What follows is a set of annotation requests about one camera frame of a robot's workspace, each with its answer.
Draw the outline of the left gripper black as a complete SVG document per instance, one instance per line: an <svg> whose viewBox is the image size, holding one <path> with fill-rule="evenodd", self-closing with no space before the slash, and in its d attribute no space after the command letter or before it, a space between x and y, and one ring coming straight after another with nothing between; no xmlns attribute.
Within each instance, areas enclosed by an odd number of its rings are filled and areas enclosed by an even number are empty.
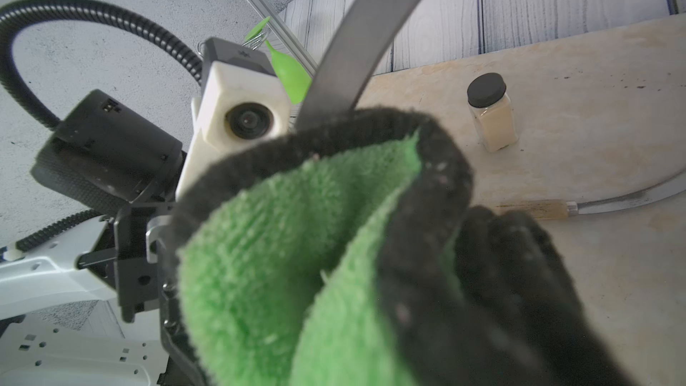
<svg viewBox="0 0 686 386"><path fill-rule="evenodd" d="M92 250L77 258L79 270L115 291L125 323L159 307L157 242L174 208L173 202L126 205Z"/></svg>

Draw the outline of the green microfiber rag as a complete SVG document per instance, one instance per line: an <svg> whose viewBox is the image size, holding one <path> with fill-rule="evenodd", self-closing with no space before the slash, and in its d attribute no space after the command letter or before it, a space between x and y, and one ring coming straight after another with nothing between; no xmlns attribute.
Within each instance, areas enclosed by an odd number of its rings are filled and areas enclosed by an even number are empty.
<svg viewBox="0 0 686 386"><path fill-rule="evenodd" d="M214 385L628 385L550 235L473 206L426 114L363 109L213 165L158 246Z"/></svg>

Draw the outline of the sickle wooden handle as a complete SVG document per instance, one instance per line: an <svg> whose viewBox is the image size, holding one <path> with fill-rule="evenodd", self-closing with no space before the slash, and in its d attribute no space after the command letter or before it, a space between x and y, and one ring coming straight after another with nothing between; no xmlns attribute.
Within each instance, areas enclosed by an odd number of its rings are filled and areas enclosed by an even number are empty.
<svg viewBox="0 0 686 386"><path fill-rule="evenodd" d="M557 221L586 214L607 214L643 207L679 195L684 191L685 171L682 170L663 182L614 198L586 202L562 199L510 201L494 207L494 210L498 214L522 211L537 220Z"/></svg>
<svg viewBox="0 0 686 386"><path fill-rule="evenodd" d="M295 121L303 132L353 110L422 0L355 0L315 72Z"/></svg>

